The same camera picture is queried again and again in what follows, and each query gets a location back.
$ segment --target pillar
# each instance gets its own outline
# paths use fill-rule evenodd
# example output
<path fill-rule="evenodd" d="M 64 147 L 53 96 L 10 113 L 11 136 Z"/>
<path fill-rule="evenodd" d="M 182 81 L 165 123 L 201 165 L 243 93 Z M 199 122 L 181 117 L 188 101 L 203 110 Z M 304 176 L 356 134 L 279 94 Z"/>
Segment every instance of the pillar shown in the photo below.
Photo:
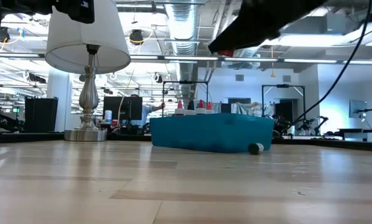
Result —
<path fill-rule="evenodd" d="M 48 77 L 47 98 L 58 98 L 55 131 L 65 131 L 70 127 L 70 114 L 72 111 L 72 76 L 51 67 Z"/>

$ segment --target blue plastic bin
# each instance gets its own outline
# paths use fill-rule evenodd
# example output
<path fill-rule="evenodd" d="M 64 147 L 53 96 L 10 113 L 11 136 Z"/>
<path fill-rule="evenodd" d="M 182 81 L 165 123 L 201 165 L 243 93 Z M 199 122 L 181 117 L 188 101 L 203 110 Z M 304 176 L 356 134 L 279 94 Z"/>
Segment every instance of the blue plastic bin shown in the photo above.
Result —
<path fill-rule="evenodd" d="M 270 150 L 274 121 L 240 114 L 201 114 L 151 118 L 154 146 L 206 152 L 248 152 L 248 146 L 261 143 Z"/>

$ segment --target white wall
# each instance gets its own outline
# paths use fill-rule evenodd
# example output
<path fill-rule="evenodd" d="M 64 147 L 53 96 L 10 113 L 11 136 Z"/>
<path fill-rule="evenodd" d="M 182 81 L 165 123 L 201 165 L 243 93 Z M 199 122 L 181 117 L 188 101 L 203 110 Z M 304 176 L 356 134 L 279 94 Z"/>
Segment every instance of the white wall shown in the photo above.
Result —
<path fill-rule="evenodd" d="M 318 65 L 319 96 L 328 91 L 342 65 Z M 337 86 L 320 104 L 320 115 L 330 120 L 322 126 L 322 132 L 336 131 L 338 128 L 368 128 L 359 119 L 350 119 L 349 100 L 365 100 L 372 108 L 372 66 L 350 65 L 338 82 Z M 367 114 L 367 120 L 372 126 L 372 112 Z"/>
<path fill-rule="evenodd" d="M 228 98 L 251 98 L 251 102 L 262 101 L 262 85 L 283 84 L 282 76 L 291 75 L 290 85 L 299 84 L 299 74 L 291 69 L 277 69 L 274 71 L 276 77 L 271 77 L 271 70 L 233 70 L 229 68 L 217 68 L 209 83 L 209 92 L 214 103 L 227 103 Z M 243 82 L 236 82 L 236 74 L 244 75 Z M 205 68 L 198 69 L 198 77 L 203 80 Z M 280 98 L 299 99 L 301 96 L 292 88 L 273 88 L 266 96 L 265 103 Z M 202 87 L 198 88 L 197 99 L 205 100 L 206 93 Z"/>
<path fill-rule="evenodd" d="M 305 86 L 306 109 L 309 109 L 319 100 L 319 74 L 317 65 L 313 65 L 300 73 L 299 84 Z M 304 112 L 303 104 L 299 103 L 298 106 L 298 113 L 301 115 Z M 320 105 L 309 111 L 306 118 L 316 118 L 319 115 Z"/>

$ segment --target ductwork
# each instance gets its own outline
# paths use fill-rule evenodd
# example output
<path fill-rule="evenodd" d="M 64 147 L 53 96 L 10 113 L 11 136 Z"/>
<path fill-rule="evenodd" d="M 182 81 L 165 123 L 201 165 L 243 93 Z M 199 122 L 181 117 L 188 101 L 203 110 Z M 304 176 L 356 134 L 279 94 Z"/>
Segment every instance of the ductwork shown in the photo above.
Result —
<path fill-rule="evenodd" d="M 147 12 L 159 13 L 166 15 L 164 5 L 156 5 L 154 2 L 151 4 L 117 4 L 118 12 Z"/>
<path fill-rule="evenodd" d="M 165 5 L 169 17 L 169 31 L 171 39 L 175 40 L 193 40 L 197 34 L 197 7 L 186 4 L 168 4 Z M 172 49 L 176 55 L 195 55 L 196 44 L 188 42 L 173 42 Z M 193 73 L 193 64 L 179 63 L 177 65 L 178 80 L 197 80 L 197 73 Z M 183 98 L 190 98 L 190 86 L 181 86 Z"/>
<path fill-rule="evenodd" d="M 246 49 L 239 49 L 234 51 L 234 57 L 259 57 L 256 55 L 256 52 L 259 50 L 259 47 L 249 47 Z M 260 62 L 222 62 L 222 68 L 230 68 L 235 70 L 240 69 L 253 69 L 258 68 L 261 65 Z"/>

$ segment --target black cable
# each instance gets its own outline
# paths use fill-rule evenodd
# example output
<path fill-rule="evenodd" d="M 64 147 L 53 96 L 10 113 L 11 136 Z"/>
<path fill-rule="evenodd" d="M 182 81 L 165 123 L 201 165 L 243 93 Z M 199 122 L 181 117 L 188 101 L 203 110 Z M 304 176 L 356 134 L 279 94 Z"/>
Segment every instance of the black cable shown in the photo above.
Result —
<path fill-rule="evenodd" d="M 207 87 L 206 87 L 204 84 L 202 84 L 202 83 L 199 83 L 199 84 L 201 84 L 201 86 L 204 87 L 205 92 L 208 93 L 208 94 L 210 95 L 211 103 L 213 103 L 213 102 L 212 102 L 212 96 L 211 96 L 211 93 L 207 90 Z"/>
<path fill-rule="evenodd" d="M 370 127 L 370 130 L 371 130 L 371 133 L 372 133 L 372 127 L 371 127 L 370 123 L 368 122 L 367 119 L 365 119 L 365 121 L 366 121 L 366 123 L 368 124 L 368 126 Z"/>
<path fill-rule="evenodd" d="M 326 99 L 326 97 L 331 93 L 331 91 L 334 89 L 335 85 L 338 83 L 338 81 L 340 81 L 343 73 L 345 72 L 346 68 L 348 67 L 350 61 L 352 61 L 353 57 L 355 56 L 356 52 L 358 51 L 359 49 L 359 46 L 361 44 L 361 42 L 363 41 L 363 38 L 365 37 L 365 33 L 366 33 L 366 29 L 367 29 L 367 25 L 368 25 L 368 21 L 370 19 L 370 14 L 371 14 L 371 7 L 372 7 L 372 0 L 368 0 L 368 7 L 367 7 L 367 15 L 366 15 L 366 19 L 365 19 L 365 23 L 363 24 L 363 30 L 361 31 L 361 35 L 360 35 L 360 38 L 359 38 L 359 41 L 358 43 L 356 44 L 356 47 L 355 49 L 353 50 L 352 54 L 350 55 L 349 59 L 346 61 L 345 63 L 345 66 L 342 68 L 340 74 L 338 75 L 337 79 L 334 81 L 333 85 L 330 87 L 330 89 L 328 89 L 328 92 L 326 92 L 326 94 L 318 101 L 316 102 L 313 106 L 311 106 L 308 110 L 305 111 L 305 113 L 303 113 L 302 115 L 300 115 L 295 121 L 293 121 L 286 129 L 283 129 L 282 130 L 282 133 L 285 131 L 285 130 L 288 130 L 291 126 L 295 125 L 296 122 L 301 119 L 304 115 L 306 115 L 309 111 L 311 111 L 312 109 L 314 109 L 317 105 L 319 105 L 323 100 Z"/>

